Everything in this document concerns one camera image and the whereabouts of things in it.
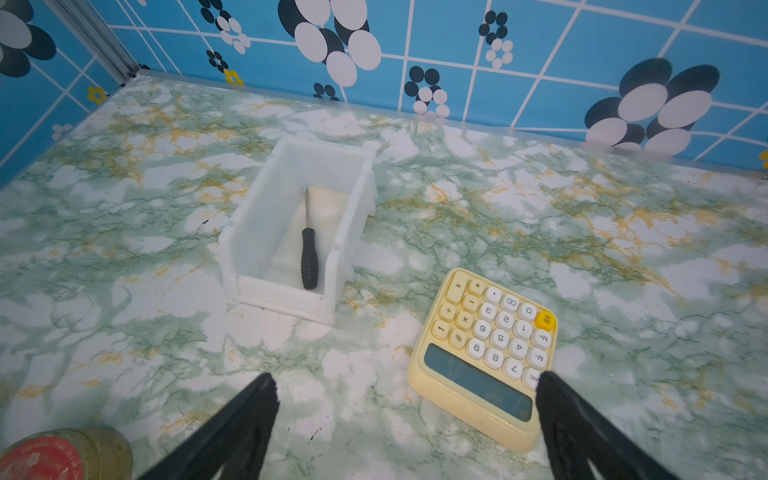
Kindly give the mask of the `black handle screwdriver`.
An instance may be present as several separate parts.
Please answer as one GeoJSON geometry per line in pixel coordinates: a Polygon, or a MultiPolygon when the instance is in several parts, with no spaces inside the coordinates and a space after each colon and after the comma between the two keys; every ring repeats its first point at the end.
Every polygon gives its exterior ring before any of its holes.
{"type": "Polygon", "coordinates": [[[311,227],[309,189],[304,191],[305,228],[302,230],[301,279],[305,290],[314,290],[319,281],[319,260],[316,249],[316,232],[311,227]]]}

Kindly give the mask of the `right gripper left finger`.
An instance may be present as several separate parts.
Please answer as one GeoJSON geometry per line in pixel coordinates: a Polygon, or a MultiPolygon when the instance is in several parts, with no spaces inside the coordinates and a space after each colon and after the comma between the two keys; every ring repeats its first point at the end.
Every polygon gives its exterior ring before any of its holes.
{"type": "Polygon", "coordinates": [[[280,402],[269,373],[255,378],[144,479],[257,479],[280,402]]]}

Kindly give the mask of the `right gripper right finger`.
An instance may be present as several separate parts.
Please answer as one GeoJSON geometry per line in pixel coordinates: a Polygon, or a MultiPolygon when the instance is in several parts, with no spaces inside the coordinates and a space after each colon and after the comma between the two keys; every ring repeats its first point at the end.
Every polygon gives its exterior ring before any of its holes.
{"type": "Polygon", "coordinates": [[[536,407],[556,479],[674,479],[557,374],[541,374],[536,407]]]}

